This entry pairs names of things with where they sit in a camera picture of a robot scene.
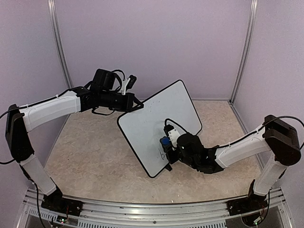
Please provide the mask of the blue whiteboard eraser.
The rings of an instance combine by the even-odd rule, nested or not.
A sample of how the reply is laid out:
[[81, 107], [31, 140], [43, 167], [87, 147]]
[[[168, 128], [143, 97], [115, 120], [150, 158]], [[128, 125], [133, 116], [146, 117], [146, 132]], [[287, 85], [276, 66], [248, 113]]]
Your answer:
[[160, 139], [160, 143], [162, 146], [168, 146], [168, 145], [170, 145], [171, 142], [168, 137], [164, 136]]

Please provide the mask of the white whiteboard black frame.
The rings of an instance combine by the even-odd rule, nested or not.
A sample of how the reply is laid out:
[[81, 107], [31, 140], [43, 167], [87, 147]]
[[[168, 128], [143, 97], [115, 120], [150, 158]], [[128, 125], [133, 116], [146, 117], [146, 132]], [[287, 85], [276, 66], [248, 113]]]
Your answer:
[[124, 113], [117, 125], [150, 178], [169, 163], [160, 139], [164, 121], [170, 118], [179, 133], [198, 134], [203, 125], [182, 80], [177, 80], [144, 101], [142, 109]]

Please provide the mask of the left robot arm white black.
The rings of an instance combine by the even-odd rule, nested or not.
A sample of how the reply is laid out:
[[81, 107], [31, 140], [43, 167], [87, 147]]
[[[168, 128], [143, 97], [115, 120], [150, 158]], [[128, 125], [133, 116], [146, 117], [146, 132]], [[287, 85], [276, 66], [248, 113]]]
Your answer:
[[56, 211], [66, 206], [63, 193], [44, 170], [34, 155], [28, 133], [35, 128], [62, 116], [90, 110], [98, 115], [99, 107], [114, 112], [133, 112], [143, 108], [143, 103], [129, 93], [137, 78], [134, 75], [119, 77], [119, 69], [98, 69], [92, 81], [85, 86], [67, 89], [59, 95], [24, 106], [11, 105], [7, 116], [5, 138], [12, 156], [37, 190], [44, 194], [44, 203]]

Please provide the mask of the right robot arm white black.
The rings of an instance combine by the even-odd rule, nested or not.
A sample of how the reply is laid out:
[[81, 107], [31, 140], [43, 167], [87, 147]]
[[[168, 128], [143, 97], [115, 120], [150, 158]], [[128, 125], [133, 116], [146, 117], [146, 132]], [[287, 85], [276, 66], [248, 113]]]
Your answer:
[[260, 176], [250, 184], [243, 207], [253, 211], [265, 200], [274, 183], [285, 170], [301, 159], [303, 144], [299, 143], [297, 130], [283, 121], [284, 116], [268, 115], [264, 122], [245, 136], [225, 145], [206, 148], [197, 135], [188, 131], [180, 134], [175, 121], [165, 124], [165, 136], [160, 144], [170, 164], [180, 161], [198, 172], [214, 174], [230, 165], [259, 154], [271, 152]]

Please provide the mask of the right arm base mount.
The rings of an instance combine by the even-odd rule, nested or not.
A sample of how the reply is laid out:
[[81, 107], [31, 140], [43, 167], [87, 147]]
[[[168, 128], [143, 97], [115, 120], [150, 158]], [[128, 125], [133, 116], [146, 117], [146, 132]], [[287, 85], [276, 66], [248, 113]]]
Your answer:
[[266, 195], [259, 196], [254, 193], [254, 183], [255, 180], [251, 182], [249, 192], [246, 197], [232, 199], [227, 202], [230, 216], [252, 212], [269, 206], [269, 203], [266, 201]]

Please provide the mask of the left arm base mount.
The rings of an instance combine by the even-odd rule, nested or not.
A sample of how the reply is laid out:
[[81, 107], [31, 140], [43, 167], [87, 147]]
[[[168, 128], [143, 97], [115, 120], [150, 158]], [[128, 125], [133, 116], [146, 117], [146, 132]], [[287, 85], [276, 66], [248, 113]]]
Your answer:
[[66, 214], [67, 216], [80, 216], [83, 202], [76, 199], [68, 199], [63, 197], [63, 193], [59, 188], [50, 195], [44, 195], [42, 208]]

